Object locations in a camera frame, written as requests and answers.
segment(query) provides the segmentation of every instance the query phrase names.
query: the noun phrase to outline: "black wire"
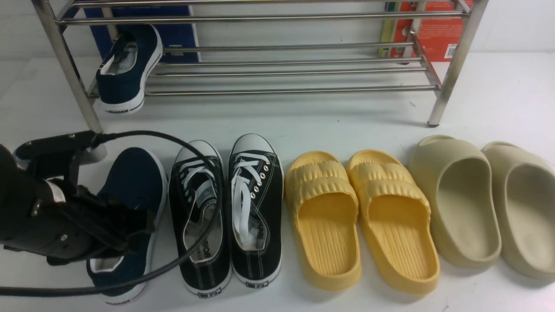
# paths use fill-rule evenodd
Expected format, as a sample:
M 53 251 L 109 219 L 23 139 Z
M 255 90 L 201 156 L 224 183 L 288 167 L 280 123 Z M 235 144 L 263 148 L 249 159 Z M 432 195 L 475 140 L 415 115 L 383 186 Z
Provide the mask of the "black wire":
M 172 141 L 174 143 L 180 144 L 184 148 L 193 152 L 197 157 L 200 157 L 200 159 L 202 159 L 204 161 L 206 166 L 208 166 L 210 171 L 217 172 L 214 165 L 212 165 L 212 163 L 208 161 L 208 158 L 206 158 L 206 156 L 202 155 L 196 148 L 192 147 L 190 144 L 188 144 L 188 143 L 186 143 L 186 142 L 184 142 L 184 141 L 182 141 L 182 140 L 180 140 L 176 137 L 172 137 L 171 135 L 161 133 L 161 132 L 148 131 L 148 130 L 138 130 L 138 131 L 128 131 L 128 132 L 114 133 L 114 134 L 100 134 L 99 137 L 97 137 L 97 140 L 96 140 L 95 143 L 96 143 L 96 145 L 98 145 L 98 144 L 109 142 L 111 140 L 124 138 L 124 137 L 132 137 L 132 136 L 136 136 L 136 135 L 149 135 L 151 137 L 158 137 L 158 138 L 166 139 L 166 140 Z M 224 194 L 223 177 L 221 177 L 219 174 L 216 174 L 215 175 L 215 180 L 216 180 L 216 187 L 218 189 L 218 194 Z M 100 294 L 100 293 L 103 293 L 103 292 L 106 292 L 106 291 L 114 291 L 114 290 L 119 290 L 119 289 L 123 289 L 123 288 L 134 287 L 138 284 L 141 284 L 141 283 L 150 281 L 154 278 L 157 278 L 160 275 L 172 270 L 176 266 L 185 262 L 191 256 L 191 254 L 198 247 L 200 247 L 201 243 L 204 242 L 207 239 L 208 235 L 210 234 L 210 231 L 212 230 L 212 227 L 214 227 L 214 225 L 216 224 L 216 220 L 219 216 L 218 212 L 221 211 L 221 207 L 222 207 L 222 204 L 223 204 L 222 197 L 223 196 L 221 196 L 221 195 L 216 197 L 216 211 L 212 215 L 212 218 L 210 219 L 210 222 L 208 223 L 208 226 L 206 227 L 206 229 L 204 229 L 204 231 L 200 235 L 199 239 L 193 244 L 193 246 L 191 246 L 191 248 L 189 248 L 179 258 L 173 260 L 172 262 L 164 265 L 163 267 L 161 267 L 157 270 L 154 270 L 153 272 L 150 272 L 148 274 L 145 274 L 145 275 L 141 276 L 140 278 L 136 278 L 134 280 L 130 280 L 130 281 L 127 281 L 125 283 L 120 283 L 120 284 L 117 284 L 117 285 L 103 286 L 103 287 L 82 287 L 82 288 L 0 287 L 0 296 L 69 297 L 69 296 L 95 295 L 95 294 Z

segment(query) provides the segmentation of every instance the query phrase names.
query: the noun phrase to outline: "shoelace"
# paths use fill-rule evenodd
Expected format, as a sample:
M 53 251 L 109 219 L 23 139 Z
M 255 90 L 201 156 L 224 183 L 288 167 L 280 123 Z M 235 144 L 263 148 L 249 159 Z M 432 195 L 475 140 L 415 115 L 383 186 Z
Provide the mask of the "shoelace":
M 248 157 L 259 160 L 252 160 L 246 162 L 241 159 L 241 161 L 235 165 L 233 179 L 231 179 L 231 193 L 233 195 L 233 200 L 231 202 L 231 211 L 233 212 L 233 227 L 234 230 L 239 234 L 239 240 L 244 249 L 254 249 L 256 236 L 249 231 L 249 215 L 250 215 L 250 201 L 256 198 L 256 194 L 259 187 L 262 186 L 262 180 L 266 178 L 265 173 L 258 173 L 254 169 L 255 166 L 260 164 L 260 161 L 264 161 L 266 165 L 264 166 L 264 171 L 268 171 L 268 165 L 270 161 L 266 156 L 241 153 L 236 156 Z M 249 184 L 251 180 L 239 176 L 241 169 L 245 169 L 249 172 L 256 181 L 256 186 L 254 186 L 254 192 L 249 191 Z
M 191 167 L 197 164 L 201 164 L 203 163 L 202 160 L 195 160 L 194 162 L 189 162 L 189 163 L 185 163 L 181 166 L 181 168 L 179 168 L 179 178 L 183 178 L 183 176 L 185 176 L 185 173 L 183 172 L 185 169 L 187 169 L 187 167 Z M 193 201 L 193 196 L 192 194 L 189 194 L 189 189 L 187 188 L 187 185 L 189 184 L 189 181 L 191 181 L 191 179 L 193 178 L 194 175 L 196 175 L 197 173 L 206 173 L 208 174 L 212 179 L 215 179 L 214 174 L 208 170 L 206 168 L 206 166 L 200 166 L 200 167 L 196 167 L 196 168 L 188 168 L 188 173 L 185 176 L 185 179 L 183 179 L 182 185 L 183 185 L 183 189 L 185 190 L 185 197 L 187 197 L 187 203 L 190 204 Z

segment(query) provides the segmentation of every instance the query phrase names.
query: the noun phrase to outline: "foam slide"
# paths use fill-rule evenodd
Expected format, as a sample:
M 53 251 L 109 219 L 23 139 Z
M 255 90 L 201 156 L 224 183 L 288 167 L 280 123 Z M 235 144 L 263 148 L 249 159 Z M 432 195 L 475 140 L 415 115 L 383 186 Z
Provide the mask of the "foam slide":
M 555 280 L 555 175 L 537 155 L 492 142 L 482 149 L 493 173 L 502 255 L 518 272 Z
M 363 150 L 347 165 L 359 198 L 360 224 L 383 278 L 417 295 L 436 288 L 440 265 L 430 235 L 430 207 L 403 165 Z
M 362 274 L 355 192 L 332 155 L 309 152 L 285 176 L 285 196 L 307 280 L 324 290 L 344 290 Z
M 431 230 L 440 254 L 463 268 L 489 268 L 501 252 L 488 160 L 469 142 L 427 137 L 408 169 L 432 208 Z

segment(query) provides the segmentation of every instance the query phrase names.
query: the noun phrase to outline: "metal shoe rack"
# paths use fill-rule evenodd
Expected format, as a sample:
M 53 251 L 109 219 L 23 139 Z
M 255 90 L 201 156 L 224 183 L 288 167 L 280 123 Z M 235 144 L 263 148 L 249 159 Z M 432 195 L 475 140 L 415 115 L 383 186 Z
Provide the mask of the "metal shoe rack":
M 200 62 L 199 64 L 159 64 L 159 68 L 176 67 L 210 67 L 210 68 L 239 68 L 236 72 L 226 73 L 168 73 L 157 74 L 165 78 L 244 78 L 244 77 L 284 77 L 284 76 L 323 76 L 323 75 L 356 75 L 356 74 L 380 74 L 380 73 L 409 73 L 422 72 L 426 75 L 429 84 L 425 85 L 397 85 L 397 86 L 368 86 L 351 88 L 299 88 L 299 89 L 253 89 L 253 90 L 214 90 L 214 91 L 148 91 L 147 96 L 216 96 L 216 95 L 258 95 L 258 94 L 326 94 L 326 93 L 371 93 L 371 92 L 405 92 L 405 91 L 430 91 L 435 92 L 437 97 L 432 113 L 428 120 L 430 127 L 439 125 L 443 111 L 447 106 L 451 93 L 465 62 L 468 50 L 476 34 L 480 20 L 486 9 L 488 0 L 475 0 L 472 8 L 469 8 L 464 0 L 426 0 L 418 1 L 414 12 L 380 12 L 380 13 L 350 13 L 350 14 L 287 14 L 287 15 L 251 15 L 251 16 L 198 16 L 198 17 L 126 17 L 117 18 L 111 14 L 111 8 L 126 6 L 177 6 L 192 5 L 202 6 L 205 4 L 249 4 L 252 6 L 262 3 L 279 3 L 287 6 L 293 3 L 329 3 L 329 2 L 383 2 L 384 0 L 98 0 L 83 1 L 69 0 L 62 10 L 55 14 L 52 10 L 50 0 L 31 0 L 38 13 L 38 17 L 46 31 L 48 39 L 54 49 L 56 57 L 60 62 L 62 70 L 77 104 L 83 113 L 89 128 L 96 132 L 102 132 L 102 126 L 93 109 L 93 103 L 98 97 L 96 94 L 96 83 L 85 87 L 71 52 L 64 39 L 64 31 L 68 26 L 98 26 L 107 25 L 112 39 L 117 37 L 117 24 L 179 24 L 179 23 L 228 23 L 228 22 L 292 22 L 292 21 L 330 21 L 348 19 L 412 19 L 412 27 L 407 42 L 402 43 L 380 43 L 363 42 L 355 44 L 316 44 L 304 46 L 235 46 L 235 47 L 198 47 L 198 48 L 168 48 L 165 52 L 226 52 L 226 51 L 286 51 L 286 50 L 322 50 L 322 49 L 350 49 L 350 48 L 405 48 L 402 58 L 376 58 L 365 59 L 327 59 L 313 61 L 252 61 L 252 62 Z M 448 1 L 453 6 L 453 11 L 426 12 L 426 2 Z M 102 8 L 103 18 L 76 18 L 80 9 Z M 452 58 L 447 75 L 441 83 L 432 64 L 423 54 L 422 47 L 418 41 L 418 30 L 422 19 L 427 18 L 460 18 L 465 25 L 456 52 Z M 419 67 L 405 68 L 374 68 L 374 69 L 344 69 L 344 70 L 288 70 L 275 71 L 274 67 L 295 66 L 326 66 L 337 64 L 384 64 L 384 63 L 419 63 Z M 250 72 L 244 70 L 252 66 L 268 67 L 266 71 Z

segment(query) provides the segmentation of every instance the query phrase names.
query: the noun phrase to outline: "canvas sneaker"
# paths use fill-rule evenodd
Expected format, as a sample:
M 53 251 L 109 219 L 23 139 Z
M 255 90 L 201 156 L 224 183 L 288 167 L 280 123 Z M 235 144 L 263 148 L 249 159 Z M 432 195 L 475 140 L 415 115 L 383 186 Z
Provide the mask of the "canvas sneaker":
M 141 148 L 128 148 L 115 160 L 98 197 L 117 200 L 129 209 L 151 210 L 158 229 L 166 202 L 168 182 L 160 160 Z M 140 234 L 136 253 L 110 259 L 87 260 L 87 273 L 96 287 L 124 283 L 150 273 L 156 233 Z M 102 293 L 107 304 L 122 305 L 136 299 L 146 283 Z
M 281 266 L 283 170 L 263 137 L 240 137 L 229 158 L 228 213 L 234 271 L 250 288 L 268 286 Z
M 221 156 L 209 143 L 190 142 L 215 166 L 211 171 L 193 152 L 182 149 L 171 170 L 169 201 L 175 240 L 179 256 L 183 255 L 200 237 L 216 211 L 218 193 L 215 176 L 224 179 Z M 221 293 L 231 279 L 228 222 L 221 210 L 208 238 L 184 262 L 181 274 L 185 286 L 200 298 L 211 298 Z
M 97 71 L 102 108 L 113 114 L 138 111 L 147 77 L 162 54 L 162 40 L 154 26 L 134 25 L 121 33 Z

